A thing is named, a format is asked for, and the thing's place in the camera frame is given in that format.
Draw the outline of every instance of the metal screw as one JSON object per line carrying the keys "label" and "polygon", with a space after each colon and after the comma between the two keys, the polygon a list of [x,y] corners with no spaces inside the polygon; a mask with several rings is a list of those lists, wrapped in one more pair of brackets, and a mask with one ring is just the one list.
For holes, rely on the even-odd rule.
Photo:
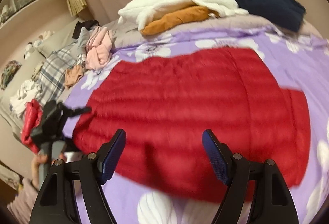
{"label": "metal screw", "polygon": [[89,160],[93,160],[93,159],[96,158],[96,156],[97,156],[97,154],[95,154],[95,153],[90,153],[87,157],[88,157]]}
{"label": "metal screw", "polygon": [[275,164],[275,162],[272,159],[267,160],[266,163],[268,163],[269,165],[274,165]]}
{"label": "metal screw", "polygon": [[240,160],[240,159],[242,159],[242,155],[240,155],[240,154],[234,154],[233,155],[233,158],[236,159],[236,160]]}
{"label": "metal screw", "polygon": [[55,165],[61,165],[63,164],[63,160],[62,159],[57,159],[55,162],[54,162]]}

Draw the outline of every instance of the red puffer jacket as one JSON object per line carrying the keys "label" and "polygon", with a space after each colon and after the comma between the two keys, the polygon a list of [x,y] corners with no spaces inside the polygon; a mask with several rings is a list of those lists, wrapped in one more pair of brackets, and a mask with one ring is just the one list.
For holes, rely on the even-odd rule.
{"label": "red puffer jacket", "polygon": [[248,160],[275,160],[288,186],[300,184],[308,163],[305,95],[280,88],[251,49],[122,61],[87,106],[92,112],[73,132],[78,148],[96,152],[124,129],[127,145],[116,172],[174,196],[223,198],[226,187],[202,146],[205,129]]}
{"label": "red puffer jacket", "polygon": [[41,120],[42,109],[36,99],[26,103],[25,121],[21,132],[21,140],[24,145],[37,154],[40,149],[33,143],[30,133],[32,128],[36,127]]}

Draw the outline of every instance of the orange cushion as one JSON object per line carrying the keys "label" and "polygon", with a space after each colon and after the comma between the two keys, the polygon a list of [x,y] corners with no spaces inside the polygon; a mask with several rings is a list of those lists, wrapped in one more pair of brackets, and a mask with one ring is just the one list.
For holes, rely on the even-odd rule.
{"label": "orange cushion", "polygon": [[168,13],[160,20],[149,23],[141,33],[155,35],[180,24],[203,21],[209,18],[210,11],[205,6],[192,6],[173,13]]}

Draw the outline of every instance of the gray handle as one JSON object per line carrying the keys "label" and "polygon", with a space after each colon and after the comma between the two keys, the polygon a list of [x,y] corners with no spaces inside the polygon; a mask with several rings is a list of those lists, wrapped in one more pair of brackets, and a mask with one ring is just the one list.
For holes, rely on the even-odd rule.
{"label": "gray handle", "polygon": [[65,151],[66,144],[63,140],[55,141],[54,143],[46,142],[41,145],[40,154],[46,154],[48,161],[45,164],[39,166],[39,189],[42,186],[44,179],[46,178],[53,159],[57,159],[58,156]]}

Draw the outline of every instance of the pink clothing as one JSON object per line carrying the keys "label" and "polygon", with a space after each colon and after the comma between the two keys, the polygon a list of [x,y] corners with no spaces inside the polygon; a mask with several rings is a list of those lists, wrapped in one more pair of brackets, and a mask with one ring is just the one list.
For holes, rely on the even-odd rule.
{"label": "pink clothing", "polygon": [[110,61],[112,54],[112,30],[107,27],[96,27],[89,38],[86,50],[86,69],[99,70],[104,68]]}
{"label": "pink clothing", "polygon": [[23,190],[7,205],[7,208],[19,224],[29,224],[38,192],[28,179],[23,179],[23,186]]}

